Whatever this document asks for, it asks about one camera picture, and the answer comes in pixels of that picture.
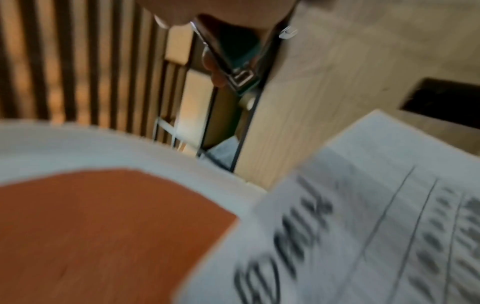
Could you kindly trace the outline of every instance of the paper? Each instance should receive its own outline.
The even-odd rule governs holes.
[[[176,302],[479,303],[479,175],[478,159],[371,114],[266,196]]]

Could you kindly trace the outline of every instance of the wooden table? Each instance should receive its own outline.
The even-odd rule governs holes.
[[[445,2],[300,2],[236,174],[270,188],[374,109],[479,153],[480,130],[399,110],[425,77],[480,83],[480,7]]]

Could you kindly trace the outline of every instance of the hand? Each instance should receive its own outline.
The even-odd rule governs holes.
[[[293,8],[296,0],[137,0],[157,16],[164,27],[183,25],[200,14],[220,21],[254,29],[260,39],[265,37]],[[215,86],[227,83],[208,52],[203,53],[203,65],[212,72]]]

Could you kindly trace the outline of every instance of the white page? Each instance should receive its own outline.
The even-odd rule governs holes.
[[[293,172],[178,304],[479,303],[480,160],[382,113]]]

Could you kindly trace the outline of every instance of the person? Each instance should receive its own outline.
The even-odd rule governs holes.
[[[198,15],[209,15],[235,26],[255,30],[264,36],[293,8],[296,0],[137,0],[156,16],[160,26],[183,25]],[[211,54],[203,53],[203,65],[211,71],[217,87],[227,84]]]

